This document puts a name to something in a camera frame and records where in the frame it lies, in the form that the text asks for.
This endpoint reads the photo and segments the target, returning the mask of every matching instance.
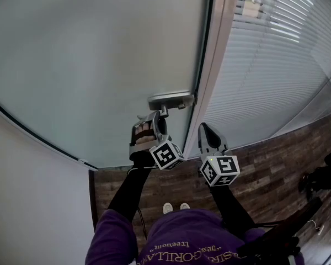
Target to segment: window blind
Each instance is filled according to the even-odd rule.
[[[330,76],[331,0],[237,0],[203,121],[232,148],[265,140]]]

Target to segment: white cube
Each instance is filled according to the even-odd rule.
[[[159,169],[173,169],[184,162],[183,153],[180,148],[169,140],[150,149],[150,153]]]
[[[200,171],[210,187],[227,186],[240,174],[237,156],[207,156]]]

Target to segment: white shoe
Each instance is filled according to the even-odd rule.
[[[181,206],[180,206],[180,209],[183,210],[183,209],[190,209],[190,206],[188,203],[183,203]]]
[[[163,214],[166,214],[166,213],[169,213],[172,211],[173,211],[173,206],[169,202],[165,203],[163,206]]]

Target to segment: metal bracket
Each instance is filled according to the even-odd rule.
[[[167,109],[184,109],[196,104],[195,96],[188,91],[155,95],[147,101],[151,111],[161,110],[164,114],[168,114]]]

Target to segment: dark wood floor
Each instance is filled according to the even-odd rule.
[[[318,122],[272,140],[234,150],[238,156],[241,175],[231,190],[255,222],[285,219],[306,204],[305,196],[297,190],[300,176],[324,165],[331,152],[331,115]],[[162,206],[170,202],[174,208],[187,202],[192,208],[205,208],[218,213],[215,202],[197,176],[201,162],[186,162],[171,171],[154,170],[143,189],[140,209],[149,231],[163,215]],[[100,217],[123,182],[125,171],[98,171],[95,174],[97,212]],[[313,223],[298,233],[306,264],[322,264],[331,254],[331,196],[329,191],[318,194],[323,206],[314,216],[318,225],[325,225],[320,236]],[[134,230],[139,249],[145,244],[138,213]]]

